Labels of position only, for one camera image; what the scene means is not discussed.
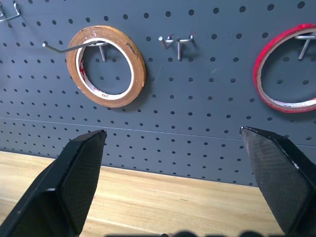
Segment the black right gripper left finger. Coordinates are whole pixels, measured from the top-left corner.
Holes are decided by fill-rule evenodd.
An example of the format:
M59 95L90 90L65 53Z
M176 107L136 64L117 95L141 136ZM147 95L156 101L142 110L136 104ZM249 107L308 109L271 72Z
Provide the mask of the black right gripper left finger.
M68 142L24 192L0 226L2 237L78 237L96 192L107 134Z

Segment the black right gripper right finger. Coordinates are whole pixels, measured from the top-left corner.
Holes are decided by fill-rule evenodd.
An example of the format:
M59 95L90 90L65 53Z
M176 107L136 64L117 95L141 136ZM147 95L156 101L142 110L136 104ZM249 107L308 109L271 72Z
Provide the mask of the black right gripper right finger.
M286 235L316 233L316 165L288 138L242 127L256 183Z

